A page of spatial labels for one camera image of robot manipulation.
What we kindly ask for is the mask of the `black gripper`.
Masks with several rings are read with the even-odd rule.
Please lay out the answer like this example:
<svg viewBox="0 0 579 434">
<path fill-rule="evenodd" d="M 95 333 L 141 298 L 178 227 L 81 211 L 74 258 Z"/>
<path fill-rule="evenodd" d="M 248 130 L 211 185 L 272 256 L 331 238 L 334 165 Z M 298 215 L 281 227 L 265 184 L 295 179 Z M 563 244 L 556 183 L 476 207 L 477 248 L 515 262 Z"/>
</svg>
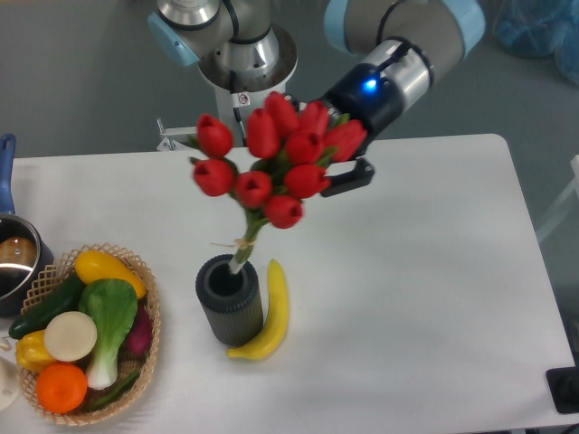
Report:
<svg viewBox="0 0 579 434">
<path fill-rule="evenodd" d="M 363 156 L 376 136 L 403 113 L 403 92 L 392 78 L 394 66 L 399 63 L 358 63 L 318 98 L 329 108 L 332 120 L 348 114 L 351 120 L 362 123 L 366 138 L 353 156 Z M 331 197 L 363 188 L 370 185 L 374 175 L 375 167 L 360 157 L 352 170 L 331 175 L 328 178 L 329 187 L 322 190 L 320 195 Z"/>
</svg>

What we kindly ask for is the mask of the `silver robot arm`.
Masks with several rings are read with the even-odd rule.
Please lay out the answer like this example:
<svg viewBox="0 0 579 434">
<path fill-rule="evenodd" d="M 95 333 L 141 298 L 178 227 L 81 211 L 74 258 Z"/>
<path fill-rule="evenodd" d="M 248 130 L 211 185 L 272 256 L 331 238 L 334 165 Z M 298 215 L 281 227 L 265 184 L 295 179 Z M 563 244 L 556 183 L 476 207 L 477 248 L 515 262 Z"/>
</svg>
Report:
<svg viewBox="0 0 579 434">
<path fill-rule="evenodd" d="M 151 46 L 196 69 L 218 117 L 240 138 L 252 109 L 297 78 L 377 139 L 404 113 L 463 135 L 471 121 L 423 97 L 476 51 L 486 17 L 476 1 L 157 1 L 142 21 Z"/>
</svg>

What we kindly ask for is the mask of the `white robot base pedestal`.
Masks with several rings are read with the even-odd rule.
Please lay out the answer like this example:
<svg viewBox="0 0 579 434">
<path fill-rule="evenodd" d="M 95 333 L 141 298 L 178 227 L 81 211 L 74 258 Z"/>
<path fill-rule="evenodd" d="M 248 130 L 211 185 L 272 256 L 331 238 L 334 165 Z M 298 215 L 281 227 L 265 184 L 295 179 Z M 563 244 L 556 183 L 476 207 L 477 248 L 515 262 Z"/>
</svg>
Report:
<svg viewBox="0 0 579 434">
<path fill-rule="evenodd" d="M 232 91 L 214 85 L 214 95 L 217 105 L 217 115 L 233 134 L 233 145 L 243 146 L 245 137 L 245 124 L 250 114 L 264 104 L 264 100 L 273 91 L 284 93 L 286 82 L 274 85 L 266 90 L 259 91 Z M 157 151 L 185 150 L 190 145 L 189 137 L 197 133 L 197 121 L 189 127 L 165 128 L 161 119 L 157 119 L 160 134 L 160 142 Z"/>
</svg>

